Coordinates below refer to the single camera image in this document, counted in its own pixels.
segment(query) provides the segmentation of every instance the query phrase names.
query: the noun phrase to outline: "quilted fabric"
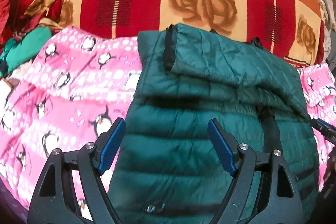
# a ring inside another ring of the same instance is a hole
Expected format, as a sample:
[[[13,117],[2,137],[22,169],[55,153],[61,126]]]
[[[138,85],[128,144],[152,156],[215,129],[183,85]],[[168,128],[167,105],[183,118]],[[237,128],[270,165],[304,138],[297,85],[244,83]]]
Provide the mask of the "quilted fabric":
[[[267,50],[177,25],[175,60],[164,70],[166,32],[141,32],[143,65],[129,108],[127,134],[110,183],[109,197],[125,223],[209,223],[214,213],[173,218],[143,208],[205,206],[223,200],[231,177],[207,135],[216,118],[239,142],[263,151],[255,106],[275,112],[283,154],[296,174],[306,216],[315,203],[318,153],[295,68]],[[245,216],[259,181],[255,176]]]

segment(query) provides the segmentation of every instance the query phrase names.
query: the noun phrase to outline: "pink blanket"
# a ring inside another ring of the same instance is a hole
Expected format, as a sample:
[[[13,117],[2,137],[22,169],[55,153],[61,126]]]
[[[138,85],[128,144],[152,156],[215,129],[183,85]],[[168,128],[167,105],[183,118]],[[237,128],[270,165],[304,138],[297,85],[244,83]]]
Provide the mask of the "pink blanket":
[[[298,69],[303,87],[307,110],[313,119],[320,118],[336,126],[335,79],[326,63]],[[319,190],[323,188],[323,176],[327,168],[329,153],[334,145],[326,141],[322,134],[314,129],[315,140],[320,156]]]
[[[54,148],[80,149],[125,118],[141,69],[136,37],[106,40],[67,27],[46,43],[0,125],[1,178],[25,208]],[[101,177],[106,189],[116,158]],[[73,177],[89,218],[78,172]]]

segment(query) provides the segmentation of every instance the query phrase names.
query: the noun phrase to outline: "metal screw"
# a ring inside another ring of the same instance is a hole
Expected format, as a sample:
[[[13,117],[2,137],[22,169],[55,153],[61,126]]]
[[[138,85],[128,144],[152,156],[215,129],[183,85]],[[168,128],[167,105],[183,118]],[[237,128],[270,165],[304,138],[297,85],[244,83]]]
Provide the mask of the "metal screw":
[[[91,148],[94,148],[94,146],[95,146],[95,143],[87,143],[87,144],[85,145],[85,148],[86,148],[86,149],[91,149]]]
[[[282,155],[281,151],[277,150],[277,149],[274,150],[273,153],[274,153],[275,156],[278,156],[278,157]]]
[[[54,150],[52,150],[51,154],[56,156],[61,152],[61,150],[59,148],[55,148]]]
[[[246,143],[241,143],[241,144],[239,145],[239,148],[240,148],[241,150],[247,150],[247,149],[249,148],[249,146],[248,146]]]

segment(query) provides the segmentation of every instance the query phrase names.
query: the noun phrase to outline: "green puffer jacket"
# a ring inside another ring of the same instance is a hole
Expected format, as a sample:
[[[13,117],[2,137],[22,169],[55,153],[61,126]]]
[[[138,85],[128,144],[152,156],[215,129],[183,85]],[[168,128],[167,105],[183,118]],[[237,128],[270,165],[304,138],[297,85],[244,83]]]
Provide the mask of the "green puffer jacket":
[[[108,192],[121,221],[208,224],[214,212],[204,208],[222,202],[232,177],[218,160],[207,123],[216,118],[238,142],[263,151],[255,109],[260,105],[275,112],[283,154],[309,217],[319,160],[296,69],[266,50],[183,24],[165,45],[166,32],[138,36],[143,70]],[[255,176],[244,217],[258,187]],[[165,213],[144,211],[156,201],[165,204]],[[172,216],[173,210],[193,206],[197,215],[184,215],[182,209]]]

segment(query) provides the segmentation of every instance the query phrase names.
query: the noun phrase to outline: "penguin print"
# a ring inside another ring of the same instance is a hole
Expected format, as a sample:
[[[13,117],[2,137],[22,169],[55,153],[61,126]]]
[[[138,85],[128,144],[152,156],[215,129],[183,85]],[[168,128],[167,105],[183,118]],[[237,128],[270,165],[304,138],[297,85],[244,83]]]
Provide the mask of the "penguin print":
[[[102,133],[109,131],[112,126],[111,118],[109,117],[109,109],[106,106],[106,111],[104,114],[100,114],[96,117],[94,122],[90,122],[93,125],[94,132],[98,138]]]
[[[109,54],[109,53],[104,53],[104,54],[102,54],[102,55],[100,55],[99,56],[99,58],[98,58],[98,64],[99,64],[99,69],[101,69],[101,67],[103,67],[104,65],[106,65],[109,61],[110,61],[110,59],[112,59],[112,58],[117,58],[116,56],[112,56],[111,54]]]
[[[47,102],[47,96],[44,97],[43,101],[39,102],[38,104],[35,104],[39,119],[41,119],[45,115],[45,103],[46,102]]]
[[[84,42],[81,44],[81,49],[86,52],[91,52],[96,43],[97,41],[94,37],[86,37]]]
[[[69,83],[69,81],[70,81],[70,73],[61,72],[53,87],[54,89],[59,90],[62,87],[64,87],[67,83]]]
[[[6,166],[3,164],[3,162],[0,162],[0,175],[4,178],[7,178]]]
[[[124,90],[135,90],[140,78],[141,71],[131,70],[128,74],[128,79],[126,81]]]
[[[49,157],[52,150],[58,147],[58,144],[59,144],[58,135],[51,133],[51,131],[48,131],[48,133],[43,135],[42,145],[46,157]]]
[[[321,160],[323,163],[326,163],[327,162],[327,152],[325,149],[321,149]]]
[[[89,208],[87,206],[85,199],[79,199],[78,205],[81,208],[82,217],[88,220],[92,220],[92,217],[91,217],[91,214],[90,214],[90,211],[89,211]]]
[[[325,103],[323,100],[319,101],[318,105],[321,107],[321,108],[324,108],[325,106]]]
[[[325,95],[326,96],[329,96],[331,94],[331,90],[336,90],[334,87],[332,86],[325,86],[323,88],[324,92],[325,92]]]
[[[45,59],[44,59],[44,62],[47,61],[48,57],[53,57],[54,55],[59,55],[59,53],[57,52],[56,44],[55,43],[51,43],[51,44],[49,44],[45,48]]]
[[[307,77],[307,84],[310,86],[311,90],[313,90],[314,80],[310,77]]]
[[[299,73],[299,76],[303,75],[303,70],[302,69],[297,69],[297,72]]]
[[[308,94],[304,92],[303,95],[304,95],[304,98],[305,98],[306,102],[309,103],[310,99],[309,99]]]
[[[81,95],[77,95],[77,94],[72,94],[69,98],[69,101],[80,101],[82,100],[82,96]]]
[[[15,112],[11,109],[7,109],[1,120],[1,125],[4,129],[12,130],[12,125],[14,122]]]
[[[328,78],[329,78],[330,80],[333,80],[333,74],[331,73],[330,70],[328,70]]]
[[[22,146],[22,151],[16,156],[16,159],[20,162],[20,164],[22,165],[22,172],[24,172],[27,168],[27,164],[26,164],[26,160],[27,160],[27,152],[26,152],[26,149],[24,146]]]

